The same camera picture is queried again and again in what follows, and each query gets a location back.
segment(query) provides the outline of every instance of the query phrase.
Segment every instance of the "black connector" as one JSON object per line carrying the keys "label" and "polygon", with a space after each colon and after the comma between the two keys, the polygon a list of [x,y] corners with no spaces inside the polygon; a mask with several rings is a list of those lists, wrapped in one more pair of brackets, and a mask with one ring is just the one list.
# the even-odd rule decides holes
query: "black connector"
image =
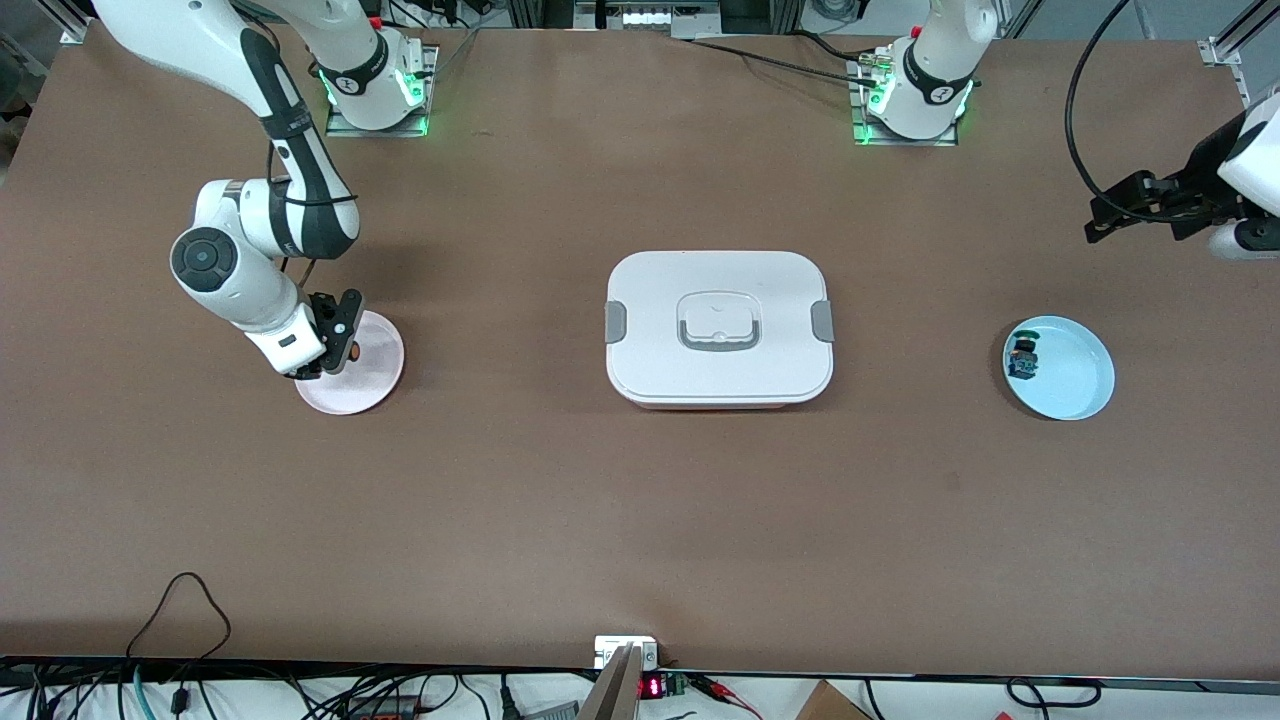
{"label": "black connector", "polygon": [[187,688],[173,691],[173,698],[169,700],[169,712],[177,717],[186,712],[188,707],[191,707],[191,692]]}
{"label": "black connector", "polygon": [[521,720],[520,708],[516,707],[516,698],[511,697],[511,688],[507,687],[507,675],[502,676],[502,720]]}

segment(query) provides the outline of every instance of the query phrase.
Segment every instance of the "blue cable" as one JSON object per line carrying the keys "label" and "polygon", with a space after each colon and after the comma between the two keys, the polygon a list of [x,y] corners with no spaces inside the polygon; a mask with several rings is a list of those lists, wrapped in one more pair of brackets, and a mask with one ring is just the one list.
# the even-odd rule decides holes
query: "blue cable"
{"label": "blue cable", "polygon": [[138,696],[138,705],[142,706],[142,714],[147,720],[156,720],[156,714],[151,712],[151,705],[147,703],[147,696],[142,694],[142,667],[133,669],[133,694]]}

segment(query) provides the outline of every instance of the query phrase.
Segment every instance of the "metal base plate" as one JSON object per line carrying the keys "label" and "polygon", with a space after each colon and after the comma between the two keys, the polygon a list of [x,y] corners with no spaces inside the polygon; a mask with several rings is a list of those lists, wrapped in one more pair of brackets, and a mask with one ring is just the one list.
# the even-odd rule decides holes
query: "metal base plate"
{"label": "metal base plate", "polygon": [[[882,54],[882,50],[886,49],[877,50],[877,54]],[[854,78],[872,77],[867,72],[867,68],[854,60],[847,60],[845,63],[845,72]],[[951,147],[960,143],[955,122],[951,123],[951,127],[948,127],[945,133],[929,140],[911,140],[888,129],[888,126],[886,126],[883,120],[867,111],[868,97],[872,92],[874,92],[873,88],[863,87],[854,82],[849,83],[849,105],[854,113],[854,140],[858,141],[858,145],[923,145],[929,147]]]}
{"label": "metal base plate", "polygon": [[613,657],[613,652],[626,644],[640,646],[646,673],[658,669],[658,641],[649,635],[595,635],[595,664],[593,667],[603,670],[609,664],[609,659]]}
{"label": "metal base plate", "polygon": [[422,46],[421,61],[410,63],[408,74],[425,72],[421,81],[422,104],[404,119],[389,128],[364,129],[347,122],[338,106],[329,101],[329,117],[325,119],[325,133],[332,137],[422,137],[431,124],[431,99],[435,96],[435,64],[440,56],[438,45]]}

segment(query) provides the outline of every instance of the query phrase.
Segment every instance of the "white plate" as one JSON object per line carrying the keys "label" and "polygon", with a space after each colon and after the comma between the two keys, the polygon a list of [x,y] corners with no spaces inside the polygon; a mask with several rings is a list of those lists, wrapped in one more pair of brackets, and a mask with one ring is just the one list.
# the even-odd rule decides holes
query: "white plate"
{"label": "white plate", "polygon": [[[1009,375],[1009,352],[1014,348],[1014,334],[1021,331],[1041,336],[1036,341],[1036,377],[1025,380]],[[1098,336],[1057,315],[1019,323],[1005,340],[1000,363],[1001,374],[1018,400],[1055,420],[1083,420],[1096,415],[1106,407],[1116,386],[1115,364]]]}
{"label": "white plate", "polygon": [[356,328],[360,360],[343,366],[337,375],[321,374],[314,380],[293,380],[307,405],[330,415],[353,415],[378,405],[396,387],[404,370],[404,341],[390,320],[365,311]]}

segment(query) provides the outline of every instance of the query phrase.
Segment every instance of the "brown tabletop surface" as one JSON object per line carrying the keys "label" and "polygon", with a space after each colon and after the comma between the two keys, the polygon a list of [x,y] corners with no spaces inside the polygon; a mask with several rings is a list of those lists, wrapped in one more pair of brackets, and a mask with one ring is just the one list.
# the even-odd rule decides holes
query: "brown tabletop surface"
{"label": "brown tabletop surface", "polygon": [[[364,227],[307,287],[361,288],[408,348],[384,405],[330,418],[166,265],[204,182],[262,176],[256,119],[96,28],[0,190],[0,651],[120,653],[196,570],[224,656],[581,665],[634,632],[689,667],[1280,680],[1280,269],[1160,227],[1085,245],[1079,51],[997,42],[960,147],[860,147],[838,82],[483,32],[429,137],[329,143]],[[1110,184],[1239,109],[1189,42],[1105,44],[1076,123]],[[812,258],[827,391],[618,396],[605,281],[653,249]],[[996,370],[1046,313],[1112,352],[1091,420],[1029,415]],[[189,585],[140,652],[216,634]]]}

